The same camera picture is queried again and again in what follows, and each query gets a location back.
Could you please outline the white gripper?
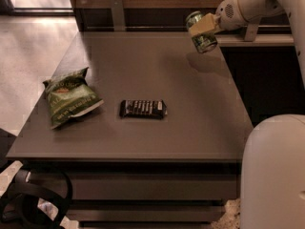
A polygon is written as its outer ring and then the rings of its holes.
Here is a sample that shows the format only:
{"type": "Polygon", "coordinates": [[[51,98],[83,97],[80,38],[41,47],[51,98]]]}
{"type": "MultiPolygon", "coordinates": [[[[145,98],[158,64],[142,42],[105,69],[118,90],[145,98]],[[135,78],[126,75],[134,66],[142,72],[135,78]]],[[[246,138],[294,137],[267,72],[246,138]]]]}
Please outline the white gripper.
{"type": "Polygon", "coordinates": [[[216,14],[202,15],[193,12],[190,18],[194,24],[189,27],[191,37],[199,34],[233,31],[249,24],[249,6],[246,0],[224,0],[216,10],[216,14]]]}

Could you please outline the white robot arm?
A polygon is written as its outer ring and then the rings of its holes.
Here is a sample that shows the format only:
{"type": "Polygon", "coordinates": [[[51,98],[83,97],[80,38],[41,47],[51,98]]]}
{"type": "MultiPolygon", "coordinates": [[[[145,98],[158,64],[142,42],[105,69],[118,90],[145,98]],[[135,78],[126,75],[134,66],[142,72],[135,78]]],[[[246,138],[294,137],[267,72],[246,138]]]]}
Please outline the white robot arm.
{"type": "MultiPolygon", "coordinates": [[[[285,14],[299,71],[305,68],[305,0],[224,0],[188,27],[192,38],[285,14]]],[[[305,114],[287,108],[261,120],[245,145],[240,229],[305,229],[305,114]]]]}

